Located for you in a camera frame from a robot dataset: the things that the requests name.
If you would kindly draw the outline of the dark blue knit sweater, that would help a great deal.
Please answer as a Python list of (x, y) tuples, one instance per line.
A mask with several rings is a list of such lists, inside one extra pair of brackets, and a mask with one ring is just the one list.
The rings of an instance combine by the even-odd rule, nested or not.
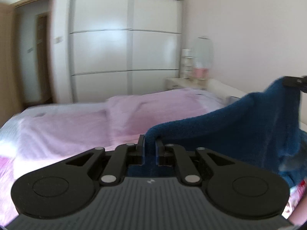
[(263, 92), (253, 92), (211, 113), (166, 122), (145, 134), (145, 161), (131, 166), (135, 177), (168, 176), (156, 164), (156, 141), (188, 151), (205, 147), (280, 175), (290, 187), (306, 177), (306, 132), (299, 127), (299, 107), (306, 88), (283, 85), (281, 77)]

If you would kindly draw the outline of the pink pillow right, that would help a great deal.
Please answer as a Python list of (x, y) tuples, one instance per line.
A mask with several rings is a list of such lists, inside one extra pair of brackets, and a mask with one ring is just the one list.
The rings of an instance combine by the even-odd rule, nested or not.
[(223, 100), (214, 94), (187, 88), (115, 96), (107, 101), (110, 132), (115, 138), (144, 134), (158, 124), (204, 115), (223, 107)]

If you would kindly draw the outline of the pink pillow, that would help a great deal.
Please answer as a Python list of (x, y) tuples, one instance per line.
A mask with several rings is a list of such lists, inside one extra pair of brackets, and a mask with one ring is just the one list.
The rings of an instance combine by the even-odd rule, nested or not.
[(132, 140), (157, 124), (156, 94), (115, 96), (103, 104), (74, 104), (67, 112), (44, 113), (20, 123), (21, 146), (65, 155)]
[(223, 107), (223, 100), (214, 94), (187, 88), (115, 96), (107, 101), (110, 132), (115, 138), (144, 134), (158, 124), (204, 115)]

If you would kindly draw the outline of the white bed headboard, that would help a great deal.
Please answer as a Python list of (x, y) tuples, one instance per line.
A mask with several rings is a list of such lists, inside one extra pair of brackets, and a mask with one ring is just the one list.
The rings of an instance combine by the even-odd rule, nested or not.
[[(240, 91), (234, 87), (223, 84), (222, 82), (209, 79), (206, 82), (206, 90), (215, 94), (218, 98), (222, 99), (224, 103), (229, 100), (229, 97), (242, 98), (246, 95), (245, 92)], [(301, 94), (300, 102), (300, 129), (306, 131), (306, 94)]]

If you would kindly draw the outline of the pink pillow left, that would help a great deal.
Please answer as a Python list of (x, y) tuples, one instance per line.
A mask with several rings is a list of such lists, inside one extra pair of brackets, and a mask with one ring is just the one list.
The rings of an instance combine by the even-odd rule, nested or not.
[(67, 112), (44, 113), (20, 123), (21, 146), (65, 155), (132, 140), (157, 124), (156, 94), (115, 96), (103, 104), (74, 104)]

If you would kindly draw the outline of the white bedside table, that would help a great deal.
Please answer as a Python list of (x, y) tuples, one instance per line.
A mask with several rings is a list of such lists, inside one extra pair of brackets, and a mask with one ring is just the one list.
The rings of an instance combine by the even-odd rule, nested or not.
[(165, 80), (165, 89), (200, 89), (206, 90), (208, 79), (187, 79), (187, 78), (167, 78)]

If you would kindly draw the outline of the pink container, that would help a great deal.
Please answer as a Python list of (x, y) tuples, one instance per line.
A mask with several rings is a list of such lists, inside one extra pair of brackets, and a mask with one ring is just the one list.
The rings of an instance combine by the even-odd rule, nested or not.
[(208, 76), (209, 69), (207, 68), (200, 68), (200, 67), (195, 67), (193, 69), (193, 76), (196, 79), (205, 79)]

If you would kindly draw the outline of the white tiered shelf rack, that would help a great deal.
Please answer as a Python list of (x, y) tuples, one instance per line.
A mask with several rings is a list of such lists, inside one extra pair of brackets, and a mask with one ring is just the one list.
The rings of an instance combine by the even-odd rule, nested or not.
[(193, 69), (193, 56), (191, 49), (182, 49), (181, 51), (181, 66), (180, 77), (189, 79)]

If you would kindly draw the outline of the oval table mirror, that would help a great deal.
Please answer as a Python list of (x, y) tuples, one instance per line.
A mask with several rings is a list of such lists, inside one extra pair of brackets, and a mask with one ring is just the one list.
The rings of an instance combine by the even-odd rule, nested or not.
[(195, 39), (192, 47), (194, 67), (198, 69), (211, 69), (214, 60), (213, 42), (207, 37)]

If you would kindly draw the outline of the pink floral bed blanket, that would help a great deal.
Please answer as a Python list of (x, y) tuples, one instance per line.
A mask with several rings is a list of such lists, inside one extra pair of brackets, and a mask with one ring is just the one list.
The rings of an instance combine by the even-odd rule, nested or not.
[(132, 114), (92, 103), (37, 106), (13, 116), (1, 127), (1, 225), (17, 216), (10, 190), (22, 175), (93, 147), (111, 151), (120, 144), (135, 143), (156, 124), (219, 108), (204, 105), (192, 112), (183, 108)]

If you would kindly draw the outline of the white curved wardrobe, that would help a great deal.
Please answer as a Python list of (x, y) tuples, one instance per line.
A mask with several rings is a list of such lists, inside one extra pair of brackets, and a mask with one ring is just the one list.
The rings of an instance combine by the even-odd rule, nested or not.
[(164, 90), (180, 72), (183, 0), (70, 0), (74, 102)]

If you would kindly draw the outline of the wooden door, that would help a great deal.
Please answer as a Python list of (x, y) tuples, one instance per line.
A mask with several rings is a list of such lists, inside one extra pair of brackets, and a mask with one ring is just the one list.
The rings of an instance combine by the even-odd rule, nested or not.
[(15, 53), (15, 8), (1, 2), (1, 126), (22, 111)]

